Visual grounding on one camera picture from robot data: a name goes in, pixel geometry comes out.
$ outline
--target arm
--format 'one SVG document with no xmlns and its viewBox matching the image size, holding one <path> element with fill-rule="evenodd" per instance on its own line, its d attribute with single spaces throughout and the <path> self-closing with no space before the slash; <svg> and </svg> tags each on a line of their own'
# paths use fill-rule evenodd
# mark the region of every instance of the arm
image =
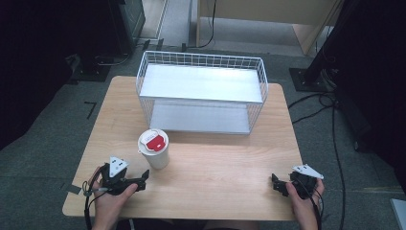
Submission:
<svg viewBox="0 0 406 230">
<path fill-rule="evenodd" d="M 289 192 L 289 197 L 292 201 L 292 211 L 296 217 L 296 220 L 299 222 L 299 226 L 302 230 L 317 230 L 317 219 L 316 214 L 314 213 L 313 204 L 311 200 L 301 199 L 296 192 L 295 187 L 292 183 L 286 183 L 286 189 Z M 325 191 L 325 186 L 321 179 L 317 179 L 316 188 L 320 195 Z M 313 194 L 313 200 L 316 205 L 319 207 L 319 197 L 317 193 Z"/>
<path fill-rule="evenodd" d="M 99 189 L 101 187 L 100 183 L 96 181 L 93 184 L 93 190 Z M 124 207 L 126 201 L 135 193 L 137 190 L 137 184 L 132 184 L 128 186 L 124 192 L 120 195 L 110 195 L 104 194 L 103 192 L 97 191 L 94 192 L 95 198 L 100 196 L 95 200 L 95 223 L 92 229 L 94 230 L 106 230 L 113 229 L 116 224 L 120 212 Z"/>
</svg>

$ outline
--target white paper cup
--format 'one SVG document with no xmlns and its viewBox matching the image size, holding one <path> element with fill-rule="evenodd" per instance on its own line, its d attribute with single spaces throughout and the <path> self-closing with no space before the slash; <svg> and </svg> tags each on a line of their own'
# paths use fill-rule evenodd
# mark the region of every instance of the white paper cup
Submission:
<svg viewBox="0 0 406 230">
<path fill-rule="evenodd" d="M 169 163 L 168 151 L 169 138 L 161 129 L 149 129 L 138 139 L 138 152 L 156 170 L 163 169 Z"/>
</svg>

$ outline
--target white wire rack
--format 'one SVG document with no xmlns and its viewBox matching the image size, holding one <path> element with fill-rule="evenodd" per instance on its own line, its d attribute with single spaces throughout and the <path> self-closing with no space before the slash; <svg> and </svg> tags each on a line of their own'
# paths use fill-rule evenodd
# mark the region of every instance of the white wire rack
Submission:
<svg viewBox="0 0 406 230">
<path fill-rule="evenodd" d="M 150 128 L 249 134 L 268 95 L 259 57 L 144 53 L 136 81 Z"/>
</svg>

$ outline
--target white shelf panel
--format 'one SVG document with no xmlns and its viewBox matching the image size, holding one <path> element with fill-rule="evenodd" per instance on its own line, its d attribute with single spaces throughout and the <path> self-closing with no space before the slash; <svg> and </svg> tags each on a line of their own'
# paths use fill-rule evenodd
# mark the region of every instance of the white shelf panel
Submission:
<svg viewBox="0 0 406 230">
<path fill-rule="evenodd" d="M 256 70 L 181 65 L 149 64 L 140 96 L 263 103 Z"/>
<path fill-rule="evenodd" d="M 150 128 L 249 134 L 245 104 L 206 106 L 155 101 Z"/>
</svg>

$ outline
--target gray carpet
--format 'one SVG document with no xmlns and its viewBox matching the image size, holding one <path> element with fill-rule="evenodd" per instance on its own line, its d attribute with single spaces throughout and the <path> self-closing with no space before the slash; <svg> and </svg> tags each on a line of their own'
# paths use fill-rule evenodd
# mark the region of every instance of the gray carpet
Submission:
<svg viewBox="0 0 406 230">
<path fill-rule="evenodd" d="M 178 52 L 180 48 L 165 50 Z M 288 104 L 309 94 L 296 92 L 288 68 L 306 68 L 312 58 L 193 49 L 187 52 L 261 57 L 269 82 L 282 85 Z M 141 56 L 139 48 L 127 62 L 113 66 L 106 82 L 64 85 L 31 129 L 0 152 L 0 229 L 85 229 L 84 218 L 62 214 L 66 197 L 63 188 L 73 180 L 111 79 L 118 75 L 135 76 Z M 90 103 L 97 105 L 88 118 Z M 292 121 L 321 107 L 317 98 L 299 103 L 290 109 Z M 373 153 L 354 151 L 351 133 L 340 111 L 335 111 L 334 122 L 347 190 L 344 229 L 397 229 L 390 198 L 406 197 L 392 168 Z M 343 187 L 332 138 L 332 109 L 297 123 L 294 129 L 304 163 L 325 176 L 323 228 L 339 229 Z M 294 221 L 263 221 L 260 226 L 298 229 Z"/>
</svg>

